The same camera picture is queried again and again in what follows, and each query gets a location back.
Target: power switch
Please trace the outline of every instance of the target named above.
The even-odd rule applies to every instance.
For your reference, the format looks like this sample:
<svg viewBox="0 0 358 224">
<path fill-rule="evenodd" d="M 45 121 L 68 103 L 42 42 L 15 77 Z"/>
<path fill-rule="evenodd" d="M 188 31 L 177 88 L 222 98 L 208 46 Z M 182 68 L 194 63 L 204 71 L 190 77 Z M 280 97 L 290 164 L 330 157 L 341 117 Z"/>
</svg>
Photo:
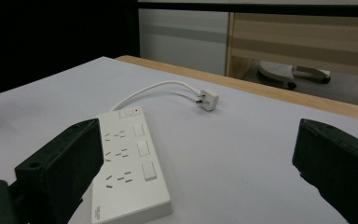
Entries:
<svg viewBox="0 0 358 224">
<path fill-rule="evenodd" d="M 142 164 L 142 168 L 144 169 L 145 181 L 150 181 L 157 178 L 152 161 Z"/>
<path fill-rule="evenodd" d="M 133 126 L 133 130 L 135 131 L 135 136 L 137 137 L 145 135 L 144 127 L 142 127 L 142 124 L 135 124 Z"/>
<path fill-rule="evenodd" d="M 138 149 L 140 156 L 146 156 L 150 154 L 146 141 L 138 142 Z"/>
</svg>

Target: table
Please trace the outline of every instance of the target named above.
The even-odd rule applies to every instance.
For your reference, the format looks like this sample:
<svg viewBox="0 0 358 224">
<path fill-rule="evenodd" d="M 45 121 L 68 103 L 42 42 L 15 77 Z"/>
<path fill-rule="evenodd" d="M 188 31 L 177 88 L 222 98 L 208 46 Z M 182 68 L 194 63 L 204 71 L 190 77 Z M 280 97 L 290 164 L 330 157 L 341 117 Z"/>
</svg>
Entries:
<svg viewBox="0 0 358 224">
<path fill-rule="evenodd" d="M 0 179 L 11 184 L 14 167 L 70 125 L 171 79 L 220 99 L 206 112 L 189 90 L 161 86 L 128 102 L 144 109 L 172 196 L 173 214 L 151 223 L 346 223 L 291 159 L 300 119 L 358 137 L 358 106 L 129 56 L 1 93 Z M 83 198 L 70 223 L 90 223 L 90 189 Z"/>
</svg>

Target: power outlet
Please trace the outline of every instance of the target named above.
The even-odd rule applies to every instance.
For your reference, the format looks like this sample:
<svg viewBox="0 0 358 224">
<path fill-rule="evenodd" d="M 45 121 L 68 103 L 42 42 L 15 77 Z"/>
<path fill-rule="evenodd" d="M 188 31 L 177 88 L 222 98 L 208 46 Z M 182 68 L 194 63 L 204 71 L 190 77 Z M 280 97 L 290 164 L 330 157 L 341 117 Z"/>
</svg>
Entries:
<svg viewBox="0 0 358 224">
<path fill-rule="evenodd" d="M 144 223 L 172 212 L 154 144 L 140 106 L 97 116 L 104 164 L 92 183 L 92 218 Z"/>
</svg>

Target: extension cord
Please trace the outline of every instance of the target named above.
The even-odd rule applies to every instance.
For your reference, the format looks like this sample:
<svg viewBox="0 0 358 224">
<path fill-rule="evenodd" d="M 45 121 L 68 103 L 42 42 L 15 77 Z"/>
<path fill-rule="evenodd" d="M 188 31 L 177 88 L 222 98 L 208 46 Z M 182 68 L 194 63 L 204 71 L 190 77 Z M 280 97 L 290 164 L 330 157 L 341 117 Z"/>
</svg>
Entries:
<svg viewBox="0 0 358 224">
<path fill-rule="evenodd" d="M 91 222 L 137 224 L 171 214 L 171 197 L 142 108 L 97 118 L 104 164 L 92 182 Z"/>
</svg>

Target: black bar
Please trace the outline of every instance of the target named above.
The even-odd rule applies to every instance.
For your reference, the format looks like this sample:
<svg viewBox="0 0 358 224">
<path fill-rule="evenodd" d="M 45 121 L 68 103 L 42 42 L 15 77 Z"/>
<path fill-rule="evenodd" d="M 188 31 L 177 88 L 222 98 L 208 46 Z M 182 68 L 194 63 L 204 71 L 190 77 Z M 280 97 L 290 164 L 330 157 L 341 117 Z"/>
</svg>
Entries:
<svg viewBox="0 0 358 224">
<path fill-rule="evenodd" d="M 281 5 L 281 4 L 209 4 L 209 3 L 149 3 L 138 2 L 138 8 L 242 12 L 258 14 L 358 17 L 358 6 L 354 5 Z"/>
</svg>

